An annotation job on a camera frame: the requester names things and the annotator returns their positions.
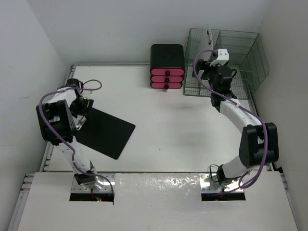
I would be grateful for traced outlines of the transparent clipboard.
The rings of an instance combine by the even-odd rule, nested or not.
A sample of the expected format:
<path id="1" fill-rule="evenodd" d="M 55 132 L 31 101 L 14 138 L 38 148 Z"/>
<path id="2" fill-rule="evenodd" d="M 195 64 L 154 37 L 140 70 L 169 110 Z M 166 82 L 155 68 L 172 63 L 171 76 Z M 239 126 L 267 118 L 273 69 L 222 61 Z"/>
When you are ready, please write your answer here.
<path id="1" fill-rule="evenodd" d="M 202 64 L 203 61 L 208 61 L 212 55 L 213 51 L 213 38 L 212 38 L 212 32 L 210 23 L 208 22 L 205 30 L 202 31 L 201 37 L 198 39 L 198 49 L 197 54 L 201 53 L 198 56 L 198 63 Z M 198 74 L 198 77 L 202 79 L 202 75 L 204 73 L 204 69 L 202 67 L 198 67 L 199 64 L 196 64 L 196 72 Z"/>

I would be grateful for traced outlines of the pink bottom drawer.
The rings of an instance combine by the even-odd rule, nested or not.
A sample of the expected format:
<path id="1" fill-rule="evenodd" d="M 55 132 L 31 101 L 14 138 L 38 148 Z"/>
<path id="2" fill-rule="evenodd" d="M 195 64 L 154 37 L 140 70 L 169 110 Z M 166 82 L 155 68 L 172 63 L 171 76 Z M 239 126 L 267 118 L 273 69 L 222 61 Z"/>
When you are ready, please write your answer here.
<path id="1" fill-rule="evenodd" d="M 153 89 L 164 89 L 164 90 L 171 90 L 171 89 L 180 89 L 182 87 L 182 82 L 152 82 L 150 86 Z"/>

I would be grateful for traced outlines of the pink top drawer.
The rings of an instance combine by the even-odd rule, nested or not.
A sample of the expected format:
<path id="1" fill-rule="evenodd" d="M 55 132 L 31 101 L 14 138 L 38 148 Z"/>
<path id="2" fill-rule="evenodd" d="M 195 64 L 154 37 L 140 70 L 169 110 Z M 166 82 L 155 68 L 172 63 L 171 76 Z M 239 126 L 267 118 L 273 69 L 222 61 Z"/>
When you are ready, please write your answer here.
<path id="1" fill-rule="evenodd" d="M 182 76 L 185 71 L 183 69 L 156 68 L 152 69 L 150 73 L 154 76 Z"/>

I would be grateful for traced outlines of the black mouse pad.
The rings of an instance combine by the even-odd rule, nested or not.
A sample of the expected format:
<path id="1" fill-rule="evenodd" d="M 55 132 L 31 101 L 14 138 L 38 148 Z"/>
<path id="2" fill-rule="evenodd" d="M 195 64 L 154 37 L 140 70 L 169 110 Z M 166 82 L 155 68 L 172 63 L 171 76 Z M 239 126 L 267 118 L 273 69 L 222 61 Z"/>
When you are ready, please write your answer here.
<path id="1" fill-rule="evenodd" d="M 76 140 L 103 155 L 117 160 L 130 139 L 135 125 L 91 108 Z"/>

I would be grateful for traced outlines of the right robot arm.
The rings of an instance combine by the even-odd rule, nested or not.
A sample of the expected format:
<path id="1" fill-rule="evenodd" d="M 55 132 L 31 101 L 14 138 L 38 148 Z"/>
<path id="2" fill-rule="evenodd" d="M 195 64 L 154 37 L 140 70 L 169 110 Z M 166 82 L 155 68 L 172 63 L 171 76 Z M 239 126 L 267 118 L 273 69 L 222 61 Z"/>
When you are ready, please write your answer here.
<path id="1" fill-rule="evenodd" d="M 211 92 L 211 104 L 226 116 L 240 131 L 238 155 L 220 165 L 216 182 L 220 185 L 242 180 L 255 167 L 277 162 L 279 159 L 278 129 L 274 123 L 265 123 L 258 115 L 245 109 L 231 90 L 236 70 L 227 65 L 211 65 L 209 61 L 193 63 L 193 76 Z"/>

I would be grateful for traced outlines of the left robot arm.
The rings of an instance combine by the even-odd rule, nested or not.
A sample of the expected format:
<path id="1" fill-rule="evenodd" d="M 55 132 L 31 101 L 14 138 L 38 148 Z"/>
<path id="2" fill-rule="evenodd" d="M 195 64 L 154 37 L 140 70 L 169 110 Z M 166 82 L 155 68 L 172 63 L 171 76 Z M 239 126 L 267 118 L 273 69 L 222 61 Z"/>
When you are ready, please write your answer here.
<path id="1" fill-rule="evenodd" d="M 76 140 L 81 120 L 86 119 L 93 105 L 93 100 L 83 97 L 83 90 L 83 82 L 71 78 L 56 92 L 44 95 L 36 111 L 43 139 L 63 153 L 77 183 L 90 188 L 97 180 L 95 169 Z"/>

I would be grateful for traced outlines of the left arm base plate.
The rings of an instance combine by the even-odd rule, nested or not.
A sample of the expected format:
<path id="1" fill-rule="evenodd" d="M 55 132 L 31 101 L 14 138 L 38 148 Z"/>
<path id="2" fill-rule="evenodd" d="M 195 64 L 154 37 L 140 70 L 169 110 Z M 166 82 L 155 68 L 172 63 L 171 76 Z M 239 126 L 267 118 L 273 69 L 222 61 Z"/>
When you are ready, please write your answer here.
<path id="1" fill-rule="evenodd" d="M 99 172 L 100 177 L 95 177 L 95 181 L 90 183 L 79 184 L 74 176 L 71 193 L 90 193 L 91 190 L 94 193 L 112 193 L 111 186 L 115 187 L 115 173 L 101 173 Z"/>

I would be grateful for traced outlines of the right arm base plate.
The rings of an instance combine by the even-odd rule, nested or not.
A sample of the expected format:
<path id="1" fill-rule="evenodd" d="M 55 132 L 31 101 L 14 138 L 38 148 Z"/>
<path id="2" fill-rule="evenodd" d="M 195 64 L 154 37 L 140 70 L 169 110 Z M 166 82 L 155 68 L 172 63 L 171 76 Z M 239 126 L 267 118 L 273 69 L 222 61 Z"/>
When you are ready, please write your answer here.
<path id="1" fill-rule="evenodd" d="M 201 193 L 243 193 L 244 189 L 239 189 L 239 180 L 227 180 L 221 184 L 218 183 L 216 173 L 209 172 L 199 174 Z"/>

